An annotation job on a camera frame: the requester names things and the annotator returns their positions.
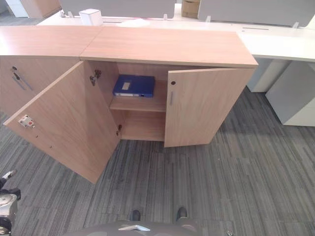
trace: door handle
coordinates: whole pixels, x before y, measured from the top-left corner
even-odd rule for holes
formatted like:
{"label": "door handle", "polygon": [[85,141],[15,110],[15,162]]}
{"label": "door handle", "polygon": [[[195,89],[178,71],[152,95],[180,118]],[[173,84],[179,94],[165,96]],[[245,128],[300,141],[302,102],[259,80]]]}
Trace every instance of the door handle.
{"label": "door handle", "polygon": [[20,77],[20,76],[18,76],[17,73],[15,73],[15,71],[17,71],[17,70],[18,70],[18,69],[17,69],[15,66],[12,67],[13,75],[15,76],[16,80],[18,80],[18,81],[23,81],[24,84],[25,84],[27,87],[29,87],[30,90],[33,90],[32,87],[29,85],[29,83],[28,83],[25,79],[23,79],[23,77]]}
{"label": "door handle", "polygon": [[172,106],[173,105],[173,91],[171,91],[171,95],[169,98],[169,105]]}
{"label": "door handle", "polygon": [[23,90],[26,90],[26,88],[24,88],[23,85],[20,84],[20,81],[19,81],[16,77],[12,76],[12,79],[13,79]]}

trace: white box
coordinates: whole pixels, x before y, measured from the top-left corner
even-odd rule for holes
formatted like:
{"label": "white box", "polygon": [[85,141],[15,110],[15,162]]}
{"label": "white box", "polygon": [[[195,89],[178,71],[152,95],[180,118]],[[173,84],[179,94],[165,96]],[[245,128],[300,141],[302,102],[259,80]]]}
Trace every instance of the white box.
{"label": "white box", "polygon": [[82,24],[85,26],[101,26],[103,24],[100,10],[86,9],[79,12]]}

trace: lock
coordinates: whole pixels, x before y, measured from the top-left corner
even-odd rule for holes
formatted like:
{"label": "lock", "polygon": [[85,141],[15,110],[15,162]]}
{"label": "lock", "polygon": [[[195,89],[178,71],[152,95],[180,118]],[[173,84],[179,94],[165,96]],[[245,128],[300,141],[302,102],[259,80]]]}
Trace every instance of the lock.
{"label": "lock", "polygon": [[35,124],[32,118],[30,118],[28,115],[23,116],[19,123],[24,127],[32,127],[35,128]]}

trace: wooden cabinet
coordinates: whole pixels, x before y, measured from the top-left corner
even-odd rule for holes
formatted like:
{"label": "wooden cabinet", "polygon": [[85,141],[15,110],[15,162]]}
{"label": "wooden cabinet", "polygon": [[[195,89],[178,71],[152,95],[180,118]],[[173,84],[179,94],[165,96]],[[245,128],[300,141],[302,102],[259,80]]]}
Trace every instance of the wooden cabinet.
{"label": "wooden cabinet", "polygon": [[0,57],[0,107],[14,114],[79,59]]}
{"label": "wooden cabinet", "polygon": [[[14,27],[0,40],[4,124],[93,183],[120,139],[209,143],[257,65],[234,32]],[[154,96],[114,97],[119,74],[154,76]]]}
{"label": "wooden cabinet", "polygon": [[[78,62],[4,123],[94,183],[120,140],[102,89],[90,81],[95,68],[93,62]],[[24,115],[34,128],[19,124]]]}
{"label": "wooden cabinet", "polygon": [[[102,74],[93,86],[95,70]],[[119,74],[127,73],[154,76],[154,97],[113,96]],[[252,73],[251,68],[80,61],[4,124],[95,183],[120,139],[164,141],[165,147],[209,143]],[[34,128],[19,124],[24,115]]]}

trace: white label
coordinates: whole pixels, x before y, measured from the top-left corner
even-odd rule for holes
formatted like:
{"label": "white label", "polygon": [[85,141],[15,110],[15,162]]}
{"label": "white label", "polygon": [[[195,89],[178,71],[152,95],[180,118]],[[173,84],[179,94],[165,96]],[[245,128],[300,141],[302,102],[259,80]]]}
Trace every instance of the white label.
{"label": "white label", "polygon": [[124,82],[122,90],[128,90],[130,87],[130,82]]}
{"label": "white label", "polygon": [[132,94],[132,93],[115,93],[116,96],[125,96],[125,97],[138,97],[138,94]]}

